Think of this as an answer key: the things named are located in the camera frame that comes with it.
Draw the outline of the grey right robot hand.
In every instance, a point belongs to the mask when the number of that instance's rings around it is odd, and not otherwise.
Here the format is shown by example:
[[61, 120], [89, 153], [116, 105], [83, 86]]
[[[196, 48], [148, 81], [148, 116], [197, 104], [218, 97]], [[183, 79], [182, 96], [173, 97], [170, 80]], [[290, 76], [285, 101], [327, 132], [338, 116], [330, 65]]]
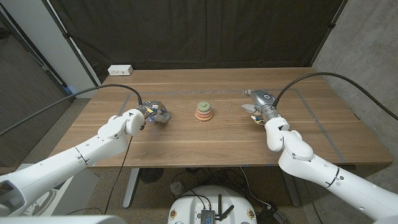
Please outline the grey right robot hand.
[[250, 97], [253, 104], [242, 104], [245, 112], [252, 114], [251, 118], [257, 123], [264, 125], [268, 120], [280, 117], [276, 107], [273, 106], [275, 98], [263, 90], [245, 90], [244, 94]]

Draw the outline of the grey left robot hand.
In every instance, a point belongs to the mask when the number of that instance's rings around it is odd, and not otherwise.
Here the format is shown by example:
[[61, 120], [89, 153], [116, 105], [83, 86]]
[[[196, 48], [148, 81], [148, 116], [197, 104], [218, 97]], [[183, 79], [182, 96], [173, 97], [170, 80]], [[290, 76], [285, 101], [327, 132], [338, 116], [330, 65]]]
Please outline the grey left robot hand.
[[145, 101], [137, 108], [150, 122], [167, 123], [171, 116], [161, 101]]

